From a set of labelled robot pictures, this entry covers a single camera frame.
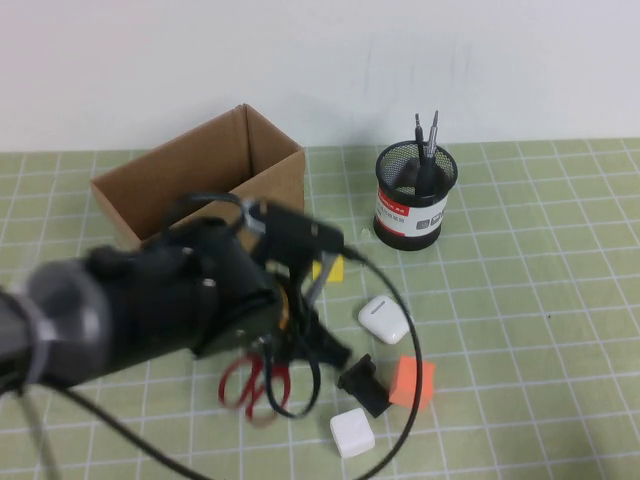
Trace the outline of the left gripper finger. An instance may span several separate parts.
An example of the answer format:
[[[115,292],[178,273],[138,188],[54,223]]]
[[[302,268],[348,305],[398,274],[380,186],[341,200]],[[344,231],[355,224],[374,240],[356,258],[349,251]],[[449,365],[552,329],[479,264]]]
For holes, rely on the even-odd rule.
[[[325,328],[315,311],[310,315],[310,349],[319,363],[329,366],[346,366],[352,354]]]

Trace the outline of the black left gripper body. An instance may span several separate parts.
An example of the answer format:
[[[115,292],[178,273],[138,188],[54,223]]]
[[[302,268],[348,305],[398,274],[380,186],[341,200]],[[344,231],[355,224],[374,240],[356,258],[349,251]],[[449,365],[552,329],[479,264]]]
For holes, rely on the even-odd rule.
[[[318,361],[311,345],[317,315],[304,298],[299,278],[270,272],[281,298],[281,313],[276,333],[269,343],[271,361]]]

